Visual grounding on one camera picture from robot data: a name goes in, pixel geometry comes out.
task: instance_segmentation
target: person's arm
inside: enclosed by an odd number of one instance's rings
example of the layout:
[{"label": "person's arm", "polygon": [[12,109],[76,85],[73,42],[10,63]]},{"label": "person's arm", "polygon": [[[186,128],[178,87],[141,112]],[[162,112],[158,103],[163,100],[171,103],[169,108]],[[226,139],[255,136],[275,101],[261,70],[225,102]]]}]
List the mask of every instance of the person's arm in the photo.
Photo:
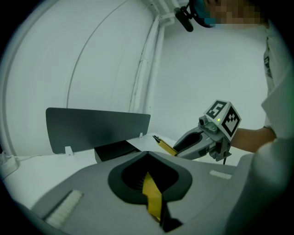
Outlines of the person's arm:
[{"label": "person's arm", "polygon": [[248,152],[256,152],[261,146],[268,142],[273,142],[275,133],[270,128],[259,130],[248,130],[238,128],[232,139],[232,146]]}]

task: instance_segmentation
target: yellow tool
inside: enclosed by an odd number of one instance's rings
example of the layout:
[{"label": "yellow tool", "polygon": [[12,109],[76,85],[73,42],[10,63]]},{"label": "yellow tool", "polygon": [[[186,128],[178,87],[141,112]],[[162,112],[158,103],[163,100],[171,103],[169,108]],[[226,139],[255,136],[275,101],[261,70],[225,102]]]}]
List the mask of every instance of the yellow tool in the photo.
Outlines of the yellow tool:
[{"label": "yellow tool", "polygon": [[162,147],[165,151],[167,151],[170,155],[175,156],[178,152],[173,149],[172,147],[170,147],[167,143],[165,143],[162,139],[160,139],[157,136],[153,136],[153,138],[156,140],[156,142],[158,143],[158,145],[160,147]]},{"label": "yellow tool", "polygon": [[144,179],[143,194],[148,199],[148,212],[160,221],[162,196],[149,172]]}]

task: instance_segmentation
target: power strip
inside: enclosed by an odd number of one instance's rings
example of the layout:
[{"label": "power strip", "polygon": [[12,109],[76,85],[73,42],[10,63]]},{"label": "power strip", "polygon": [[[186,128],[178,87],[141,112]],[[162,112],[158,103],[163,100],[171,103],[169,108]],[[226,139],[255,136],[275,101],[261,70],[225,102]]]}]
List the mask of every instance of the power strip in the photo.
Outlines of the power strip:
[{"label": "power strip", "polygon": [[15,157],[12,156],[1,156],[0,162],[0,175],[1,179],[6,178],[12,172],[16,171],[18,168],[18,163],[15,160]]}]

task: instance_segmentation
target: white wall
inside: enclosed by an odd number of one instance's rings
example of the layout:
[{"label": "white wall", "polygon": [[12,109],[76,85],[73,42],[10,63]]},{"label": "white wall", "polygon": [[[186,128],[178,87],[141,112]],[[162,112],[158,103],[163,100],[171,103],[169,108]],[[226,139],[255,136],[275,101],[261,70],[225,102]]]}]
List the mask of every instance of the white wall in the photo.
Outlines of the white wall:
[{"label": "white wall", "polygon": [[[265,39],[261,28],[233,31],[195,23],[189,33],[178,21],[167,27],[149,132],[177,140],[197,126],[216,99],[234,105],[242,118],[239,127],[263,127]],[[231,152],[227,164],[232,165],[246,153],[235,148]]]},{"label": "white wall", "polygon": [[12,154],[50,155],[48,107],[129,110],[154,16],[140,0],[59,0],[21,42],[7,80]]}]

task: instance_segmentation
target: white shirt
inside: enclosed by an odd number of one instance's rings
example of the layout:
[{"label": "white shirt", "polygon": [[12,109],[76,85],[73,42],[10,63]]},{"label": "white shirt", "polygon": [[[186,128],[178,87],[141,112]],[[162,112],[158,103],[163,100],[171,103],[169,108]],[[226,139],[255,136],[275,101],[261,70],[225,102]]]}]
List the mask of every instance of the white shirt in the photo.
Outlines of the white shirt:
[{"label": "white shirt", "polygon": [[[274,24],[269,21],[266,29],[266,51],[264,53],[264,68],[269,95],[280,83],[292,73],[293,59],[287,45]],[[271,122],[266,117],[265,127],[271,128]]]}]

